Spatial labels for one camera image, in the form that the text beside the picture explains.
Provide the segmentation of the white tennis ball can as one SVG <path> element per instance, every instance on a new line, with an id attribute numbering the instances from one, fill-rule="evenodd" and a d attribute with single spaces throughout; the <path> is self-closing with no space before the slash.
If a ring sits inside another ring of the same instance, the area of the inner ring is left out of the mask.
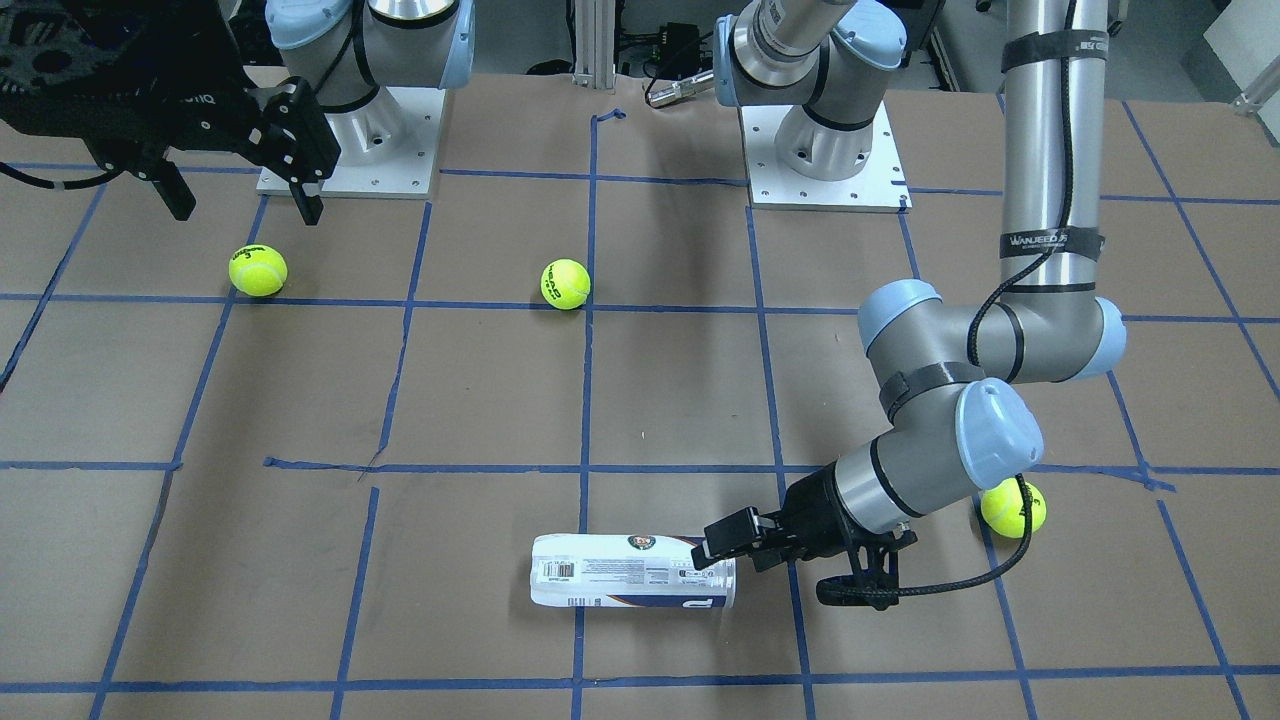
<path id="1" fill-rule="evenodd" d="M 701 537 L 539 536 L 531 547 L 530 598 L 549 607 L 718 609 L 736 600 L 732 559 L 698 569 Z"/>

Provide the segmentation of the silver flashlight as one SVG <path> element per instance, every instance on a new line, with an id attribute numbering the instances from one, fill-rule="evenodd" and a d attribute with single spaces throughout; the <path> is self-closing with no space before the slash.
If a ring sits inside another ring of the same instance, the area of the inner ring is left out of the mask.
<path id="1" fill-rule="evenodd" d="M 716 73 L 713 70 L 703 70 L 689 78 L 677 79 L 664 88 L 648 90 L 645 102 L 653 109 L 668 108 L 714 87 Z"/>

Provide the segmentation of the tennis ball middle row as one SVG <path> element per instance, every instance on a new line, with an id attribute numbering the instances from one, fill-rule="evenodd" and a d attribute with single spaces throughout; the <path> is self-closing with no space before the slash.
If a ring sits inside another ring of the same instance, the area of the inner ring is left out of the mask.
<path id="1" fill-rule="evenodd" d="M 228 263 L 230 283 L 250 297 L 279 292 L 288 277 L 285 259 L 275 249 L 252 243 L 237 249 Z"/>

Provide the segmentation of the tennis ball by near base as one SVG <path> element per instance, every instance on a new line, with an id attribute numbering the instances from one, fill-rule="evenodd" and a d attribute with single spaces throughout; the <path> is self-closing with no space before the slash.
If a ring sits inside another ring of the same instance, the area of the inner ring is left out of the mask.
<path id="1" fill-rule="evenodd" d="M 581 307 L 591 293 L 591 277 L 579 261 L 568 258 L 549 263 L 540 279 L 544 300 L 559 310 Z"/>

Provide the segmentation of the tennis ball far centre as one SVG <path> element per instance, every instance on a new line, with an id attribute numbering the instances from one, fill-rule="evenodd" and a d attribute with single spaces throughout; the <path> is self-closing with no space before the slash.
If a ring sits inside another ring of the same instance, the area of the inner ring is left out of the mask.
<path id="1" fill-rule="evenodd" d="M 1030 532 L 1042 528 L 1047 518 L 1044 496 L 1033 484 L 1027 484 L 1030 492 Z M 980 496 L 980 516 L 991 530 L 1001 537 L 1020 539 L 1025 534 L 1024 497 L 1015 477 L 1002 480 L 998 486 Z"/>

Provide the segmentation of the aluminium frame post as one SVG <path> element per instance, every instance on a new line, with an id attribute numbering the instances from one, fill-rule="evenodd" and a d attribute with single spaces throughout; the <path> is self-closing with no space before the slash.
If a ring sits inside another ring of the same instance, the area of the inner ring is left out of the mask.
<path id="1" fill-rule="evenodd" d="M 570 3 L 573 41 L 572 82 L 595 91 L 614 92 L 617 1 Z"/>

